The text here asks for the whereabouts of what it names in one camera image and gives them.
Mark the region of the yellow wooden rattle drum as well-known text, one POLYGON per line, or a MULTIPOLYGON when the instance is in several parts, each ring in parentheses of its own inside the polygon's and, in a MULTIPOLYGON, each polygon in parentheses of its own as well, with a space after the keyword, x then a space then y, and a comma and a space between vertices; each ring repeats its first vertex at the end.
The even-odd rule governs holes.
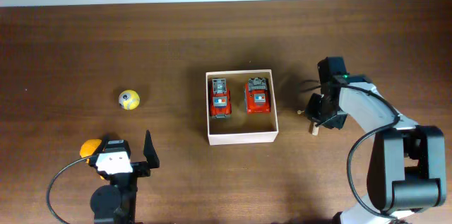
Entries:
MULTIPOLYGON (((297 114, 298 115, 305 115, 305 111, 304 110, 297 110, 297 114)), ((317 136, 319 134, 319 128, 316 125, 316 122, 310 121, 310 125, 309 125, 309 133, 313 136, 317 136)))

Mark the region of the orange ball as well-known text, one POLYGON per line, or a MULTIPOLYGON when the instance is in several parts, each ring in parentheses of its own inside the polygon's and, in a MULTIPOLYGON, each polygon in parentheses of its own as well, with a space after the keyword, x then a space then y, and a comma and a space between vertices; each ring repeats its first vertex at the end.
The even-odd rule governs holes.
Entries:
POLYGON ((80 157, 86 158, 90 155, 97 154, 101 150, 102 140, 100 139, 89 139, 87 140, 80 149, 80 157))

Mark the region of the yellow grey toy ball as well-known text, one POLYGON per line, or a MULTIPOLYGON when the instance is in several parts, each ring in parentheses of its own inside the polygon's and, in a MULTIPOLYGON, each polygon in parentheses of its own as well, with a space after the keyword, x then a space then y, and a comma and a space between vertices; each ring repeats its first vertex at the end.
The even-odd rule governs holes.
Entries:
POLYGON ((119 94, 119 106, 124 110, 134 110, 140 104, 140 97, 134 90, 125 90, 119 94))

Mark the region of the red toy tank vehicle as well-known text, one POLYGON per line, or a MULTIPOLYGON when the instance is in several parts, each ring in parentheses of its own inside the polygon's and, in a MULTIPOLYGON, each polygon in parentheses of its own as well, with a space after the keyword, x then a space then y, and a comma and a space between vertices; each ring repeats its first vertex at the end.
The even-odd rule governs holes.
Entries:
POLYGON ((245 84, 244 94, 246 112, 248 114, 270 112, 270 95, 267 78, 250 78, 245 84))

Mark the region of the red toy fire truck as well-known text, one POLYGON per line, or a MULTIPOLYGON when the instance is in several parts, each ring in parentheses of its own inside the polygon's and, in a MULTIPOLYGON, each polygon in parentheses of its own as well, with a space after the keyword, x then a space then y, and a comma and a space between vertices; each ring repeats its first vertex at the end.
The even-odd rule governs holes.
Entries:
POLYGON ((232 114, 230 90, 225 78, 214 78, 210 87, 210 116, 214 119, 228 118, 232 114))

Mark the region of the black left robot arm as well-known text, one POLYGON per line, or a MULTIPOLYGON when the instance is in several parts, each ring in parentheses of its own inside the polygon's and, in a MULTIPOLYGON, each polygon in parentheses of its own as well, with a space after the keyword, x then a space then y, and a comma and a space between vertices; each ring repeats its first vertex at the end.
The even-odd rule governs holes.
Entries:
POLYGON ((102 139, 86 141, 81 156, 96 173, 109 184, 98 188, 90 199, 95 223, 129 224, 135 222, 137 181, 149 177, 160 166, 151 133, 145 133, 144 161, 132 162, 131 149, 126 140, 102 139))

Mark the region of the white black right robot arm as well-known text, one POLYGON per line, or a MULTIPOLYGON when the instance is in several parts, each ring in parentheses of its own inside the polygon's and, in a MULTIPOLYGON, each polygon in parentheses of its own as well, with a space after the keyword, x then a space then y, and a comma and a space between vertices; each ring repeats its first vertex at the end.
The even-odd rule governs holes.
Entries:
POLYGON ((321 92, 312 94, 304 111, 312 129, 341 129, 352 117, 364 131, 346 162, 357 203, 336 213, 333 223, 404 223, 408 216, 442 206, 447 195, 443 132, 400 113, 370 79, 349 74, 342 57, 326 57, 317 69, 321 92), (373 146, 367 194, 360 196, 352 178, 352 157, 367 139, 373 146))

